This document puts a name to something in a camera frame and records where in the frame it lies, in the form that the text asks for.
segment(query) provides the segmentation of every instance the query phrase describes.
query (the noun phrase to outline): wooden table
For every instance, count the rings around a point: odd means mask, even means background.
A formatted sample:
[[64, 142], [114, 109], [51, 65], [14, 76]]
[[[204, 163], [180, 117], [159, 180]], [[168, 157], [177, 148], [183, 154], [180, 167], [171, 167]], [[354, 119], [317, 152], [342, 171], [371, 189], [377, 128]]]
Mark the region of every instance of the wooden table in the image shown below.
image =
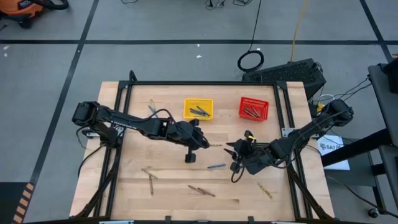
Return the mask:
[[[300, 128], [311, 121], [303, 84], [287, 84], [295, 125]], [[113, 108], [117, 86], [117, 82], [103, 82], [98, 102]], [[283, 93], [280, 91], [279, 94], [287, 123]], [[242, 96], [268, 101], [268, 120], [257, 122], [239, 118], [238, 108]], [[136, 131], [127, 130], [111, 218], [164, 220], [166, 215], [170, 215], [172, 220], [247, 221], [248, 216], [253, 216], [256, 221], [294, 220], [286, 170], [267, 167], [256, 175], [245, 172], [242, 179], [233, 184], [230, 181], [232, 172], [229, 170], [232, 159], [223, 150], [224, 147], [231, 149], [225, 145], [226, 142], [244, 138], [245, 130], [252, 131], [259, 142], [271, 142], [280, 138], [273, 87], [134, 85], [129, 114], [148, 117], [151, 114], [148, 104], [153, 99], [157, 109], [167, 108], [177, 121], [182, 120], [185, 98], [213, 99], [213, 120], [201, 121], [200, 127], [211, 144], [224, 146], [199, 149], [195, 152], [197, 161], [186, 164], [186, 147], [165, 141], [152, 141]], [[166, 114], [160, 113], [159, 116], [166, 117]], [[85, 156], [98, 145], [98, 138], [90, 139]], [[314, 140], [310, 141], [310, 145], [317, 147]], [[70, 215], [77, 214], [98, 188], [104, 152], [104, 149], [101, 150], [83, 166]], [[304, 149], [301, 155], [309, 191], [324, 210], [334, 216], [320, 155], [309, 148]], [[207, 169], [210, 165], [221, 163], [227, 163], [227, 166]], [[159, 177], [153, 180], [154, 195], [150, 194], [148, 175], [141, 171], [142, 168]], [[273, 199], [257, 183], [262, 184]], [[188, 184], [209, 190], [216, 197], [201, 195], [189, 189]], [[301, 216], [305, 217], [302, 195], [298, 188], [297, 192]], [[104, 214], [105, 202], [103, 200], [101, 214]]]

